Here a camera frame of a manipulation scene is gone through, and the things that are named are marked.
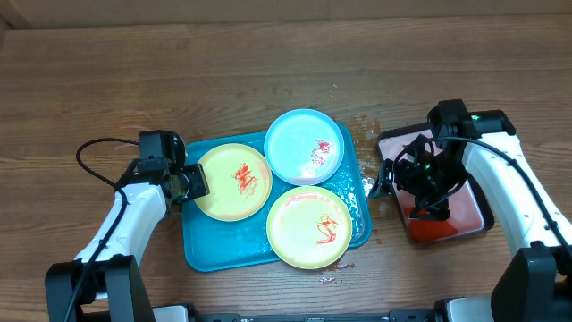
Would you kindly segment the light blue plate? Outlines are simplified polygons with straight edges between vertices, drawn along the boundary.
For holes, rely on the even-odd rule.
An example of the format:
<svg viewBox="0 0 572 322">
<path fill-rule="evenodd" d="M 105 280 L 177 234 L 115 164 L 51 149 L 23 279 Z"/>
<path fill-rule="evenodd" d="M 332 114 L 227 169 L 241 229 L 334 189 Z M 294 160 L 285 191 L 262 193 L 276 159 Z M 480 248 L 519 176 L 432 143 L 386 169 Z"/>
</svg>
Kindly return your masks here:
<svg viewBox="0 0 572 322">
<path fill-rule="evenodd" d="M 317 185 L 332 177 L 345 154 L 338 124 L 314 109 L 279 116 L 265 135 L 264 154 L 273 173 L 297 185 Z"/>
</svg>

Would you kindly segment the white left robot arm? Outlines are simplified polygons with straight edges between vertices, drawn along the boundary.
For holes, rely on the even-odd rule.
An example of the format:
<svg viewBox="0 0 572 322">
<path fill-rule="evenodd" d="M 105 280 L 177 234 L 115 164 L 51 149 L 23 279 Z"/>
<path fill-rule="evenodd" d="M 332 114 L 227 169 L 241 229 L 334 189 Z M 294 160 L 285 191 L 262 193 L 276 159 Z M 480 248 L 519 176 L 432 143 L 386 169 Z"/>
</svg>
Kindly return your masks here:
<svg viewBox="0 0 572 322">
<path fill-rule="evenodd" d="M 52 265 L 45 278 L 51 321 L 198 321 L 189 304 L 152 307 L 139 264 L 157 224 L 172 205 L 208 193 L 202 166 L 184 166 L 159 182 L 131 183 L 99 231 L 73 261 Z"/>
</svg>

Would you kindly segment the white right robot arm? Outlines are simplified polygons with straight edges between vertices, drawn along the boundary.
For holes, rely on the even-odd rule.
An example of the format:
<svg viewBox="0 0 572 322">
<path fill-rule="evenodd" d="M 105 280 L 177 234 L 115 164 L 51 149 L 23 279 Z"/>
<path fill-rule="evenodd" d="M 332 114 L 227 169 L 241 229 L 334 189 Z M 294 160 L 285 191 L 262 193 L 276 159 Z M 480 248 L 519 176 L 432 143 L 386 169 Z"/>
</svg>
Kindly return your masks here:
<svg viewBox="0 0 572 322">
<path fill-rule="evenodd" d="M 436 302 L 438 321 L 569 321 L 571 223 L 506 131 L 440 136 L 427 129 L 383 135 L 375 198 L 391 193 L 408 225 L 435 231 L 494 215 L 512 260 L 491 294 Z"/>
</svg>

